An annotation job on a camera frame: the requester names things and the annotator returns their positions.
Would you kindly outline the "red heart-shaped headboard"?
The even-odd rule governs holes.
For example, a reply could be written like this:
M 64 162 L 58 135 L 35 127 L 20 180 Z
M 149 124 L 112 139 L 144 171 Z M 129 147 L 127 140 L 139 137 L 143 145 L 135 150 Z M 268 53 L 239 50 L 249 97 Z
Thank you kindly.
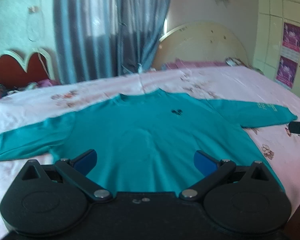
M 24 57 L 12 50 L 0 53 L 0 84 L 4 87 L 20 88 L 46 79 L 57 80 L 57 77 L 45 49 L 35 48 Z

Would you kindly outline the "blue-grey window curtain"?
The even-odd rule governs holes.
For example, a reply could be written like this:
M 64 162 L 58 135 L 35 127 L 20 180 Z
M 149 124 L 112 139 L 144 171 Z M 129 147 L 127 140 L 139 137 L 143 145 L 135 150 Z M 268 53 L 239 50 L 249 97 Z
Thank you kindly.
M 53 0 L 62 83 L 148 71 L 171 0 Z

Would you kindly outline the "pink floral bed sheet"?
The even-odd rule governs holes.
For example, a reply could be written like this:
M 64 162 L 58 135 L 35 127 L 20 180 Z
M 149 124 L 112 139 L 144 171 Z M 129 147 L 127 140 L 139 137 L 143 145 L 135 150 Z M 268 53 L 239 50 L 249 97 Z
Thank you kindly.
M 0 134 L 49 118 L 77 112 L 120 94 L 143 95 L 156 90 L 184 93 L 195 99 L 258 102 L 288 108 L 300 121 L 300 98 L 278 83 L 246 67 L 175 69 L 52 86 L 14 93 L 0 99 Z M 300 135 L 288 124 L 248 128 L 246 133 L 261 151 L 261 160 L 288 196 L 292 209 L 300 205 Z M 0 202 L 23 165 L 58 160 L 50 153 L 0 161 Z M 0 214 L 0 239 L 7 235 Z

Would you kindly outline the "cream wardrobe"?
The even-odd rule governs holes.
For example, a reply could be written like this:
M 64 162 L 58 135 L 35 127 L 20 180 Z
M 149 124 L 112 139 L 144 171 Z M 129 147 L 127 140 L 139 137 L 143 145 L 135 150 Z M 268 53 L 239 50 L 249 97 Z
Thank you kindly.
M 257 38 L 253 66 L 267 78 L 300 97 L 300 53 L 282 46 L 284 23 L 300 27 L 300 0 L 258 0 Z M 298 63 L 292 89 L 275 79 L 280 56 Z

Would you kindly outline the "purple poster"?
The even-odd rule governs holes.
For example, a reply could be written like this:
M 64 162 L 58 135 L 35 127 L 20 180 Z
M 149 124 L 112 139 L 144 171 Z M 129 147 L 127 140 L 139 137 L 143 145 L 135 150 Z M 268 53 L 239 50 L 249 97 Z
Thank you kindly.
M 286 57 L 280 56 L 279 67 L 277 70 L 276 81 L 285 85 L 289 89 L 293 88 L 294 79 L 298 63 Z
M 300 53 L 300 27 L 284 23 L 282 46 Z

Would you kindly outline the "lower purple poster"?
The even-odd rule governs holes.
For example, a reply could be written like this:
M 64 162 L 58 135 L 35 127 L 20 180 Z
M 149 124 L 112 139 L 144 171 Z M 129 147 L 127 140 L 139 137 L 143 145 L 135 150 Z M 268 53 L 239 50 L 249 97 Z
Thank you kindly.
M 294 79 L 298 63 L 286 57 L 280 56 L 279 67 L 277 70 L 276 81 L 285 85 L 289 89 L 293 88 Z

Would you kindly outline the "teal long-sleeve sweater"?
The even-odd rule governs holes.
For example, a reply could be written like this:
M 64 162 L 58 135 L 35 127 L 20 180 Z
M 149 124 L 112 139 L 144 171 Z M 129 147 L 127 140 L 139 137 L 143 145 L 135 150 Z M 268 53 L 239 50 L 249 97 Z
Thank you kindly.
M 120 94 L 1 133 L 0 161 L 44 153 L 72 159 L 92 149 L 97 165 L 88 177 L 111 192 L 179 192 L 202 178 L 194 166 L 196 151 L 250 165 L 263 156 L 246 129 L 296 119 L 288 108 L 266 103 L 200 100 L 160 89 Z

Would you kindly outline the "cream round headboard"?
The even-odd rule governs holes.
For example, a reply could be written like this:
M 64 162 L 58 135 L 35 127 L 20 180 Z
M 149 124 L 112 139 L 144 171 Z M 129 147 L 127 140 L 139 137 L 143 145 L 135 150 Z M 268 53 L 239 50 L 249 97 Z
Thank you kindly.
M 229 57 L 248 64 L 241 41 L 224 25 L 215 22 L 194 22 L 180 25 L 160 38 L 152 67 L 176 59 L 184 61 L 225 61 Z

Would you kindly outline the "purple pillow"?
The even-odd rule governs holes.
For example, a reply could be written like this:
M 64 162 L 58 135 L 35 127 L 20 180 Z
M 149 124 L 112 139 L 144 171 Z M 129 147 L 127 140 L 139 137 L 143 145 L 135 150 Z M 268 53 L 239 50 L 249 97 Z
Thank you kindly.
M 169 69 L 181 69 L 181 68 L 201 68 L 201 67 L 222 67 L 226 66 L 225 61 L 184 61 L 181 59 L 175 59 L 173 62 L 167 62 L 163 64 L 161 70 Z

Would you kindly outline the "upper purple poster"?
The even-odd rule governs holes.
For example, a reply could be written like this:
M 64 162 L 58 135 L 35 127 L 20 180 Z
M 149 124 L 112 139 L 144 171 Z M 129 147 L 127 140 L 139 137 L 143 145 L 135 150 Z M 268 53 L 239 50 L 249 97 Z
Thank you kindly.
M 284 23 L 282 46 L 300 53 L 300 27 Z

